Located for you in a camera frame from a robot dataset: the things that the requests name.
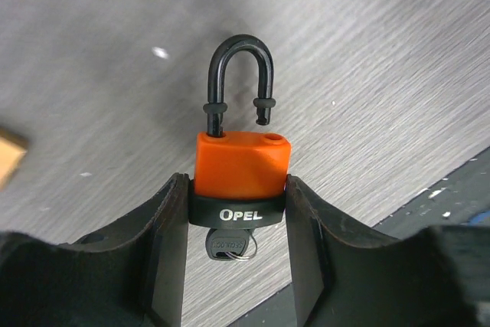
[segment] key ring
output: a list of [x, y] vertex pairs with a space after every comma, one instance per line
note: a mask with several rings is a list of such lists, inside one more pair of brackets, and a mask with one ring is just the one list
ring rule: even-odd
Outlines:
[[259, 250], [259, 246], [257, 244], [257, 240], [255, 240], [255, 237], [253, 234], [250, 234], [250, 237], [252, 238], [253, 243], [255, 244], [255, 251], [249, 255], [249, 256], [237, 256], [236, 254], [233, 254], [231, 252], [224, 252], [229, 258], [232, 260], [237, 260], [238, 262], [247, 262], [249, 260], [252, 260], [256, 255], [257, 251]]

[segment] white spot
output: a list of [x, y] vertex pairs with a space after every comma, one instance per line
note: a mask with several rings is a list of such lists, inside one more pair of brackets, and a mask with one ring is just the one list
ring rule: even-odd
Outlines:
[[429, 190], [428, 188], [424, 188], [421, 191], [419, 191], [416, 195], [421, 195], [422, 193], [424, 193], [425, 191], [428, 191], [428, 190]]
[[152, 47], [152, 52], [156, 57], [160, 57], [161, 59], [168, 59], [168, 52], [166, 49], [162, 49], [161, 47]]
[[441, 189], [438, 189], [437, 191], [433, 191], [430, 195], [429, 195], [429, 199], [432, 199], [434, 197], [436, 197], [437, 195], [440, 195], [443, 191], [445, 191], [446, 189], [445, 188], [441, 188]]

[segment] padlock shackle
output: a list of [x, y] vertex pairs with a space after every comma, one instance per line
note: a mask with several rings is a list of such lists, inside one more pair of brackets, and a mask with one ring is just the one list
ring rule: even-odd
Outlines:
[[207, 79], [207, 101], [204, 111], [207, 114], [207, 134], [212, 137], [223, 136], [223, 113], [227, 110], [224, 102], [224, 76], [230, 59], [239, 51], [248, 51], [259, 65], [259, 87], [256, 107], [256, 123], [266, 126], [270, 123], [270, 110], [276, 102], [273, 95], [274, 66], [267, 46], [249, 34], [238, 34], [224, 41], [214, 52]]

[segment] key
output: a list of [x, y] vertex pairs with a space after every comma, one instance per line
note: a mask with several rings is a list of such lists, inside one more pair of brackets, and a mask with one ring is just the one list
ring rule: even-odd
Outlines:
[[233, 260], [226, 252], [243, 256], [250, 242], [248, 230], [210, 229], [206, 236], [207, 255], [212, 260]]

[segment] open padlock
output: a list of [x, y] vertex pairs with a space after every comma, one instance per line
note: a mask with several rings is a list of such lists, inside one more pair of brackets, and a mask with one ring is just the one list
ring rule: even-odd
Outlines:
[[[228, 38], [211, 59], [208, 103], [204, 105], [207, 132], [198, 135], [189, 206], [189, 222], [213, 231], [242, 231], [277, 224], [283, 219], [285, 207], [284, 187], [291, 153], [289, 142], [275, 133], [223, 132], [222, 129], [223, 114], [227, 110], [225, 70], [228, 61], [239, 51], [250, 52], [259, 64], [258, 97], [253, 100], [256, 123], [268, 125], [271, 109], [276, 105], [272, 98], [273, 60], [267, 46], [247, 34]], [[235, 258], [226, 255], [240, 257], [242, 252], [224, 247], [224, 252], [219, 253], [225, 254], [222, 260], [229, 260]]]

